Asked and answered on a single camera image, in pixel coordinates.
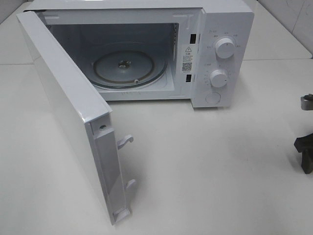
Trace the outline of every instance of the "qr code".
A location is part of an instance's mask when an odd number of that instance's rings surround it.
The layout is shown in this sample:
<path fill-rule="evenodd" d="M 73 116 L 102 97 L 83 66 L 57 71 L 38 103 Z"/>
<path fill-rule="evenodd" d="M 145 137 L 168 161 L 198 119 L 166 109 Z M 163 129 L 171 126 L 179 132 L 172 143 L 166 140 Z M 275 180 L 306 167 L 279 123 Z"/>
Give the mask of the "qr code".
<path fill-rule="evenodd" d="M 182 71 L 191 71 L 192 63 L 182 63 Z"/>

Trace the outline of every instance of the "white table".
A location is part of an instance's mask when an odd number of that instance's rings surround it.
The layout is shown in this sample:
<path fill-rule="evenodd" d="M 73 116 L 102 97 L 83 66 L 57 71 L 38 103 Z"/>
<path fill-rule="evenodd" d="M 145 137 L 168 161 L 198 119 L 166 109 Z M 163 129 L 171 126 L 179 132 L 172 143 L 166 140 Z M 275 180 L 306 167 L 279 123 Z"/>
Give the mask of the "white table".
<path fill-rule="evenodd" d="M 245 0 L 255 12 L 245 60 L 309 59 L 312 55 L 258 2 Z M 0 65 L 32 64 L 16 14 L 30 3 L 24 3 L 0 24 Z"/>
<path fill-rule="evenodd" d="M 2 63 L 31 63 L 19 53 Z M 111 226 L 33 65 L 0 65 L 0 234 L 312 234 L 313 176 L 293 147 L 313 133 L 312 73 L 309 59 L 244 61 L 225 109 L 110 102 L 117 138 L 134 136 L 123 176 L 138 180 L 133 214 Z"/>

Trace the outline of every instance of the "wall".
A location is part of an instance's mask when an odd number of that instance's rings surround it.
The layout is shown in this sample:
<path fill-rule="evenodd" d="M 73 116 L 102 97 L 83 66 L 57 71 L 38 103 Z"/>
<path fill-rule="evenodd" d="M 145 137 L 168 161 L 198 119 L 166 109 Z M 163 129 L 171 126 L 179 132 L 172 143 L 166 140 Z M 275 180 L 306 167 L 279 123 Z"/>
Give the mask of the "wall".
<path fill-rule="evenodd" d="M 0 23 L 27 0 L 0 0 Z"/>
<path fill-rule="evenodd" d="M 313 0 L 259 0 L 313 53 Z"/>

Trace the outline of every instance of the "open door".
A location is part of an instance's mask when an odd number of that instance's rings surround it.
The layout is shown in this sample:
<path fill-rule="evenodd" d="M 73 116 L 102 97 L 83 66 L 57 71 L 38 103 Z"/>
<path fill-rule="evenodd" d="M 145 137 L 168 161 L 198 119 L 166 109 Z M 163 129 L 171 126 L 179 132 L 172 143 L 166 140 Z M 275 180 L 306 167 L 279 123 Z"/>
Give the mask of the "open door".
<path fill-rule="evenodd" d="M 28 11 L 18 19 L 52 110 L 115 224 L 130 214 L 117 149 L 133 138 L 116 143 L 111 108 L 37 14 Z"/>

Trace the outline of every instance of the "power level knob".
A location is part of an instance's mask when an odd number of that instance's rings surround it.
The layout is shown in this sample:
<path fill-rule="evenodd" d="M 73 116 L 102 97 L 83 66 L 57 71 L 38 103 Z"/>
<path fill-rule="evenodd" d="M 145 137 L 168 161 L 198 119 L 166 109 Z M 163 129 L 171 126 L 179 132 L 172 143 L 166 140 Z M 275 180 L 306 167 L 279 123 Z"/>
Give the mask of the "power level knob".
<path fill-rule="evenodd" d="M 225 70 L 215 70 L 210 75 L 211 85 L 213 87 L 223 87 L 227 84 L 228 75 Z"/>
<path fill-rule="evenodd" d="M 215 44 L 215 51 L 221 59 L 227 59 L 235 53 L 235 42 L 232 38 L 226 37 L 219 39 Z"/>

